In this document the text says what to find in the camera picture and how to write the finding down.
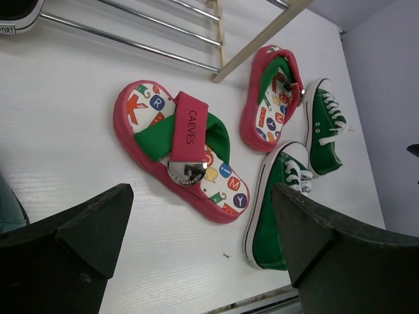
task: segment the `white wall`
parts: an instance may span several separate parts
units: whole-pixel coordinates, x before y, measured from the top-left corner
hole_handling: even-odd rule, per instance
[[[419,1],[398,0],[343,36],[369,158],[389,230],[419,236]]]
[[[351,31],[374,13],[395,0],[315,0],[310,10]]]

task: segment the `shoelace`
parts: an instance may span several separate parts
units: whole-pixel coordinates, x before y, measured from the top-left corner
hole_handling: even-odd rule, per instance
[[[285,165],[287,166],[285,173],[288,174],[286,181],[298,181],[298,184],[292,184],[289,187],[307,196],[312,190],[313,174],[308,170],[301,170],[299,165],[293,160],[288,160]],[[295,170],[297,174],[291,174],[291,170]]]
[[[329,114],[332,114],[332,119],[335,120],[338,116],[343,116],[339,109],[339,104],[336,102],[335,97],[332,94],[324,93],[323,97],[326,98],[325,102],[327,103],[326,109],[329,110]],[[335,142],[337,139],[340,139],[347,131],[351,129],[346,123],[342,121],[335,121],[335,125],[338,126],[335,129],[330,129],[331,131],[337,131],[338,133],[334,136],[325,137],[320,139],[320,145],[326,145],[332,142]]]

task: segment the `metal rod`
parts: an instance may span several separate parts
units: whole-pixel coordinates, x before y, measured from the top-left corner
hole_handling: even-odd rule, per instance
[[[214,73],[219,72],[218,68],[212,67],[208,64],[200,63],[200,62],[188,59],[188,58],[184,58],[182,56],[178,56],[177,54],[172,54],[171,52],[167,52],[167,51],[160,50],[160,49],[157,49],[157,48],[154,48],[154,47],[151,47],[151,46],[147,46],[146,44],[141,44],[139,42],[132,41],[132,40],[124,38],[124,37],[113,35],[113,34],[105,32],[105,31],[101,31],[99,29],[96,29],[96,28],[93,28],[93,27],[90,27],[90,26],[86,26],[84,24],[80,24],[80,23],[77,23],[77,22],[59,17],[59,16],[55,16],[53,14],[42,12],[39,16],[41,18],[45,19],[45,20],[48,20],[48,21],[51,21],[51,22],[54,22],[54,23],[58,23],[58,24],[61,24],[61,25],[69,26],[69,27],[72,27],[74,29],[78,29],[80,31],[85,31],[87,33],[90,33],[90,34],[93,34],[93,35],[96,35],[96,36],[99,36],[99,37],[103,37],[103,38],[106,38],[106,39],[110,39],[112,41],[116,41],[116,42],[121,43],[121,44],[126,44],[127,46],[131,46],[131,47],[134,47],[134,48],[138,48],[140,50],[152,52],[153,54],[158,54],[160,56],[164,56],[164,57],[167,57],[169,59],[173,59],[173,60],[177,60],[177,61],[189,64],[189,65],[193,65],[195,67],[199,67],[201,69],[205,69],[205,70],[208,70],[208,71],[211,71],[211,72],[214,72]]]
[[[175,26],[173,24],[166,23],[165,21],[159,20],[157,18],[153,18],[152,16],[149,16],[147,14],[144,14],[144,13],[140,12],[140,11],[134,10],[130,7],[126,7],[124,5],[121,5],[119,3],[114,2],[112,0],[97,0],[97,1],[105,3],[106,5],[110,5],[111,7],[122,10],[124,12],[127,12],[127,13],[133,14],[135,16],[138,16],[139,18],[143,18],[145,20],[148,20],[148,21],[154,22],[156,24],[165,26],[167,28],[173,29],[175,31],[178,31],[180,33],[183,33],[183,34],[189,35],[191,37],[200,39],[201,41],[204,41],[205,43],[209,43],[209,44],[212,44],[214,46],[221,46],[221,43],[218,42],[218,41],[214,41],[210,38],[207,38],[207,37],[201,36],[197,33],[193,33],[191,31],[188,31],[187,29]]]
[[[291,7],[289,2],[286,1],[286,0],[266,0],[266,1],[272,3],[274,6],[280,8],[284,11],[288,11],[289,8]]]
[[[187,9],[189,9],[191,11],[194,11],[194,12],[196,12],[198,14],[204,15],[207,18],[211,18],[214,21],[219,21],[220,20],[220,17],[219,16],[212,15],[212,14],[210,14],[208,12],[205,12],[203,10],[200,10],[200,9],[198,9],[198,8],[192,6],[192,5],[188,5],[187,3],[184,3],[184,2],[182,2],[180,0],[169,0],[169,1],[171,1],[173,3],[176,3],[177,5],[181,5],[182,7],[187,8]]]

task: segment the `floor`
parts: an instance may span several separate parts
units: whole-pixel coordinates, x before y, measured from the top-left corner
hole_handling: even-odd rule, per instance
[[[213,31],[207,22],[168,10],[165,1],[119,2],[162,18],[171,16],[173,23],[206,35]],[[189,2],[203,7],[201,1]],[[136,19],[111,16],[93,0],[50,1],[45,10],[217,65],[213,50],[163,35]],[[225,1],[228,57],[279,12],[266,1]],[[264,155],[247,147],[238,133],[251,60],[213,84],[208,73],[91,39],[47,22],[23,35],[0,37],[0,166],[33,222],[117,183],[132,185],[132,214],[100,313],[202,313],[288,285],[286,272],[255,270],[244,261],[241,241],[250,210],[228,225],[205,220],[142,171],[112,128],[114,101],[135,80],[155,80],[172,94],[188,92],[209,103],[209,110],[226,124],[231,165],[253,193]],[[337,143],[344,167],[316,179],[311,197],[383,228],[338,27],[304,11],[269,43],[295,53],[305,84],[329,77],[356,130]],[[304,128],[298,109],[282,139],[302,141]]]

